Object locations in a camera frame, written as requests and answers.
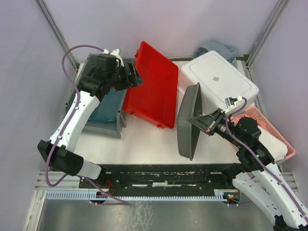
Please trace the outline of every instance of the gray tray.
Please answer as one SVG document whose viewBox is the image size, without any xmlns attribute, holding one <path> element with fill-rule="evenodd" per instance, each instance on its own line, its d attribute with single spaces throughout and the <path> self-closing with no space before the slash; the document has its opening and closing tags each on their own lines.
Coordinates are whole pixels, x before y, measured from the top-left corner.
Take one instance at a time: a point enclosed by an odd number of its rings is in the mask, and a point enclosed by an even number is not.
<svg viewBox="0 0 308 231">
<path fill-rule="evenodd" d="M 199 128 L 188 122 L 189 118 L 195 116 L 202 116 L 200 83 L 187 87 L 177 118 L 179 154 L 190 160 L 193 160 L 200 134 Z"/>
</svg>

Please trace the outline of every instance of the gray cloth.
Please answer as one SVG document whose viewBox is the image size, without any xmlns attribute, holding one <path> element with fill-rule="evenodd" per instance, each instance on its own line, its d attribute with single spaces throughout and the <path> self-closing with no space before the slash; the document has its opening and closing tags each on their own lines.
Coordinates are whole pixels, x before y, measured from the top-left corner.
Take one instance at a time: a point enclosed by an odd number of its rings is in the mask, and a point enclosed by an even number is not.
<svg viewBox="0 0 308 231">
<path fill-rule="evenodd" d="M 237 68 L 236 57 L 239 56 L 239 51 L 233 45 L 224 44 L 222 42 L 207 42 L 200 46 L 192 58 L 195 59 L 208 51 L 217 51 L 222 57 L 229 61 L 235 68 Z"/>
</svg>

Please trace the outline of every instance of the white table surface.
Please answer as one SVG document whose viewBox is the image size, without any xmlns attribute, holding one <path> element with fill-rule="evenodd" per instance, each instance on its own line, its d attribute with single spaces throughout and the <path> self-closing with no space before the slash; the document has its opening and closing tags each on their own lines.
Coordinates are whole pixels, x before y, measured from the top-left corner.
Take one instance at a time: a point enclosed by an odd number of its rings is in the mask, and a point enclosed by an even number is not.
<svg viewBox="0 0 308 231">
<path fill-rule="evenodd" d="M 175 62 L 181 67 L 186 62 Z M 178 107 L 183 96 L 178 92 Z M 126 117 L 122 138 L 82 132 L 75 153 L 96 164 L 220 164 L 239 163 L 236 148 L 215 134 L 200 132 L 194 159 L 178 152 L 176 128 L 157 128 L 133 115 Z"/>
</svg>

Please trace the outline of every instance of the white fabric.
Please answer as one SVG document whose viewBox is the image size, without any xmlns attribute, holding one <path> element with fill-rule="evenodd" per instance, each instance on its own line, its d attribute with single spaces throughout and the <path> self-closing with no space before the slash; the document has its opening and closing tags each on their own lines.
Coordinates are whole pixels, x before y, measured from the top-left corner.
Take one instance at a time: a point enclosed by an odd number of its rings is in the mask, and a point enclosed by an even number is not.
<svg viewBox="0 0 308 231">
<path fill-rule="evenodd" d="M 258 126 L 261 130 L 259 141 L 267 148 L 270 154 L 274 157 L 275 161 L 284 159 L 288 152 L 287 145 L 271 135 L 268 131 Z"/>
</svg>

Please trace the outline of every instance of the red plastic tray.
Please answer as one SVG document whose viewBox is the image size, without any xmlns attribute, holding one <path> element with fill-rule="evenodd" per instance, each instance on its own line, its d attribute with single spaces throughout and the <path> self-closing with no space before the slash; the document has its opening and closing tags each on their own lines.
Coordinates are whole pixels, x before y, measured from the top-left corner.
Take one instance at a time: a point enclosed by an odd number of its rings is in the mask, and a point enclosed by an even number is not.
<svg viewBox="0 0 308 231">
<path fill-rule="evenodd" d="M 135 57 L 136 69 L 144 83 L 128 89 L 124 111 L 159 128 L 174 128 L 178 67 L 145 41 Z"/>
</svg>

